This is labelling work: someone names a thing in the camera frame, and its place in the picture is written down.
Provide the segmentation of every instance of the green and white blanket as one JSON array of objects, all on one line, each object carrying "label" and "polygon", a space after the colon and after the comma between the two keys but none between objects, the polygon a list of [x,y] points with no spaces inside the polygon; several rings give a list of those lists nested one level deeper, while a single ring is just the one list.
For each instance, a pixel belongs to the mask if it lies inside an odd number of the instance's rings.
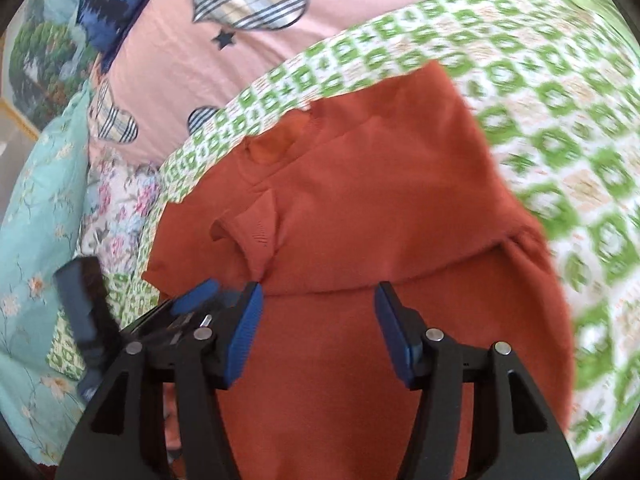
[{"label": "green and white blanket", "polygon": [[[546,229],[575,326],[568,438],[583,476],[640,402],[640,79],[627,41],[566,0],[425,0],[310,47],[243,91],[161,168],[138,268],[113,291],[126,325],[156,305],[140,275],[167,202],[288,109],[437,59],[466,97],[498,171]],[[81,373],[65,321],[50,362]]]}]

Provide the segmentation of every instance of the tree painting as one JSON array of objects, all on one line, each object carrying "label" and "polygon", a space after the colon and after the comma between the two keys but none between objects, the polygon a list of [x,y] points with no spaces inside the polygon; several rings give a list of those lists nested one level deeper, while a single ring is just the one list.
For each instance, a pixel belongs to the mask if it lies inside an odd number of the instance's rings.
[{"label": "tree painting", "polygon": [[124,28],[129,23],[125,14],[129,4],[125,0],[81,0],[82,12],[94,12],[98,18],[115,28]]},{"label": "tree painting", "polygon": [[7,45],[12,104],[42,130],[62,114],[87,80],[97,52],[78,45],[66,23],[45,19],[45,0],[28,0],[24,22]]}]

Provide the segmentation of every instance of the orange sweater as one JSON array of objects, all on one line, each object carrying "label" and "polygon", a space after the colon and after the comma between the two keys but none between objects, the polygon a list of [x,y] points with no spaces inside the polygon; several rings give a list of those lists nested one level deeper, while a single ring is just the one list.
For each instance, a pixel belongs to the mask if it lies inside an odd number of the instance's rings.
[{"label": "orange sweater", "polygon": [[381,280],[461,343],[511,343],[568,422],[572,330],[541,228],[435,62],[247,137],[167,206],[144,277],[169,296],[209,277],[264,287],[244,376],[220,395],[245,480],[395,478],[418,394],[376,323]]}]

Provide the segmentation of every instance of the black gripper frame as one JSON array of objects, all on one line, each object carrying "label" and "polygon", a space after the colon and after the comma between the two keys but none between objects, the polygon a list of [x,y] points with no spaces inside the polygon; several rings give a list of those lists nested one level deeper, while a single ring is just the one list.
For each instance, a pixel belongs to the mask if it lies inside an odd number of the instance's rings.
[{"label": "black gripper frame", "polygon": [[[74,260],[63,267],[59,288],[69,283],[64,272],[77,275],[88,264],[95,262]],[[74,288],[67,287],[68,298]],[[175,315],[173,304],[160,304],[121,333],[123,346],[92,395],[56,480],[173,478],[162,397],[162,384],[171,382],[189,480],[240,479],[215,390],[228,389],[241,374],[262,309],[260,285],[249,283],[231,307],[213,296]],[[94,308],[100,305],[94,302]]]},{"label": "black gripper frame", "polygon": [[388,282],[378,285],[375,308],[396,374],[409,389],[422,391],[398,480],[451,478],[463,383],[474,385],[464,480],[579,479],[560,427],[510,346],[485,350],[441,330],[428,335],[420,314],[402,306]]}]

